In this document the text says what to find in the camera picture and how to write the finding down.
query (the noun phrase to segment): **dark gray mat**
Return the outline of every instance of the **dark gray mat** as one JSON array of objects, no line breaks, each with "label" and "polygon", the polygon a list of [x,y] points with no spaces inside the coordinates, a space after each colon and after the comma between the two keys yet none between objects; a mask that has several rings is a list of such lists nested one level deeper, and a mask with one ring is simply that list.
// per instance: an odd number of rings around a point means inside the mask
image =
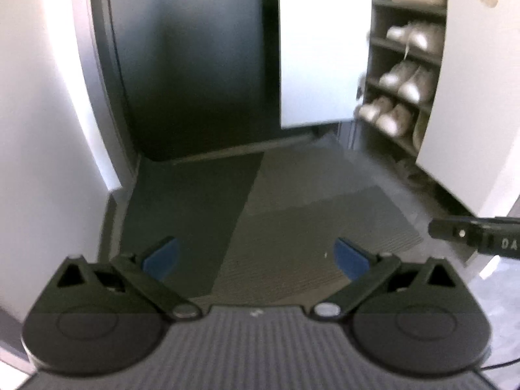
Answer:
[{"label": "dark gray mat", "polygon": [[338,280],[332,252],[338,237],[373,253],[406,251],[422,241],[379,187],[303,207],[243,214],[212,302],[267,304]]},{"label": "dark gray mat", "polygon": [[374,186],[343,156],[330,136],[311,144],[267,151],[245,205],[249,215],[307,206]]},{"label": "dark gray mat", "polygon": [[184,297],[209,293],[261,160],[262,154],[177,165],[143,160],[121,251],[139,253],[175,236],[180,261],[166,285]]}]

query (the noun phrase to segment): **circular cover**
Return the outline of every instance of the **circular cover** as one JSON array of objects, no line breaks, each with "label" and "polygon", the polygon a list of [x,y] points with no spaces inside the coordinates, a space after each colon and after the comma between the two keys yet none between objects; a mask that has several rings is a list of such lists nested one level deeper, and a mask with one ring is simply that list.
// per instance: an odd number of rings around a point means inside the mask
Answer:
[{"label": "circular cover", "polygon": [[375,360],[421,376],[448,375],[478,364],[491,336],[474,302],[436,287],[369,299],[354,315],[353,332]]},{"label": "circular cover", "polygon": [[115,306],[107,301],[78,301],[65,312],[31,312],[24,323],[23,342],[39,369],[87,376],[118,371],[142,360],[162,333],[160,315],[139,298]]}]

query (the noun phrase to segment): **white cabinet door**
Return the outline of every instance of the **white cabinet door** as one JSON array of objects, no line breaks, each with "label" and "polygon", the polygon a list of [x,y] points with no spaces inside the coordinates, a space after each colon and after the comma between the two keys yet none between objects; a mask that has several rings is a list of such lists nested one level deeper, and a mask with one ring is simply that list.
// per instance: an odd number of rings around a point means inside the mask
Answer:
[{"label": "white cabinet door", "polygon": [[520,0],[448,0],[437,94],[417,163],[472,213],[520,194]]},{"label": "white cabinet door", "polygon": [[353,117],[367,69],[371,0],[280,1],[280,123]]}]

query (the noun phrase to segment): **black cable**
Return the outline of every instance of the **black cable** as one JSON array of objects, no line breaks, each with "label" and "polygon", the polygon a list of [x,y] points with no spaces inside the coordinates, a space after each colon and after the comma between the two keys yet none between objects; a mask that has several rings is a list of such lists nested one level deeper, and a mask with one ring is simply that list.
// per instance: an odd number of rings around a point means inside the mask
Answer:
[{"label": "black cable", "polygon": [[511,365],[515,365],[516,363],[519,363],[519,362],[520,362],[520,358],[516,358],[509,362],[498,363],[495,365],[488,365],[487,367],[480,368],[480,371],[489,371],[489,370],[496,370],[498,368],[510,367]]}]

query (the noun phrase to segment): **metal screw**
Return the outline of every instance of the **metal screw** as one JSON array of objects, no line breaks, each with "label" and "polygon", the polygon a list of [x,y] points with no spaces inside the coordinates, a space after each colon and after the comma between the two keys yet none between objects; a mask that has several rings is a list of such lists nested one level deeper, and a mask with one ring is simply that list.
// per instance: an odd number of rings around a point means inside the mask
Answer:
[{"label": "metal screw", "polygon": [[314,307],[314,313],[319,317],[332,318],[341,314],[341,308],[330,302],[321,302]]},{"label": "metal screw", "polygon": [[172,316],[177,320],[191,320],[200,315],[199,307],[192,304],[180,304],[173,308]]}]

